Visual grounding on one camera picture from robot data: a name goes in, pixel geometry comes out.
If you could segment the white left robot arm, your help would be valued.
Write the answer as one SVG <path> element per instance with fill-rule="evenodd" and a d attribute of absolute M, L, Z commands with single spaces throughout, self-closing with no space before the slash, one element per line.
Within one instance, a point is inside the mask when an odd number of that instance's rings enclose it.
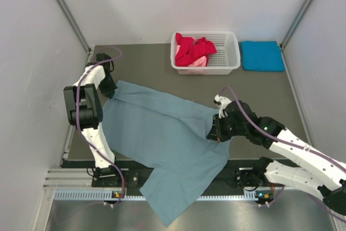
<path fill-rule="evenodd" d="M 114 96 L 117 87 L 111 75 L 113 70 L 111 57 L 97 54 L 96 60 L 86 65 L 80 79 L 65 87 L 63 94 L 68 121 L 81 132 L 94 156 L 94 178 L 104 178 L 109 185 L 116 186 L 123 174 L 115 168 L 116 157 L 102 129 L 103 108 L 97 92 L 109 99 Z"/>

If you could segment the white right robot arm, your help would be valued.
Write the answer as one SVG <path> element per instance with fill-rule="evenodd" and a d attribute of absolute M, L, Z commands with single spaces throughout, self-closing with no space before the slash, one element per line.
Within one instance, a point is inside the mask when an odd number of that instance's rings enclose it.
<path fill-rule="evenodd" d="M 278 153 L 297 165 L 289 167 L 261 157 L 251 172 L 256 184 L 263 186 L 270 182 L 295 188 L 345 215 L 345 163 L 318 151 L 273 118 L 258 117 L 242 101 L 217 95 L 214 104 L 219 111 L 213 116 L 208 139 L 225 142 L 235 136 L 244 136 L 251 143 Z"/>

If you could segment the grey-blue t-shirt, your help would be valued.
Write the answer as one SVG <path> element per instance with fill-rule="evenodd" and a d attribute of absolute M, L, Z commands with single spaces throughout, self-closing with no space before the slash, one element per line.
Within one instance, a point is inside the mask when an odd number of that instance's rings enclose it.
<path fill-rule="evenodd" d="M 208 140 L 217 110 L 126 81 L 103 107 L 111 150 L 152 173 L 141 194 L 165 226 L 171 225 L 224 168 L 229 142 Z"/>

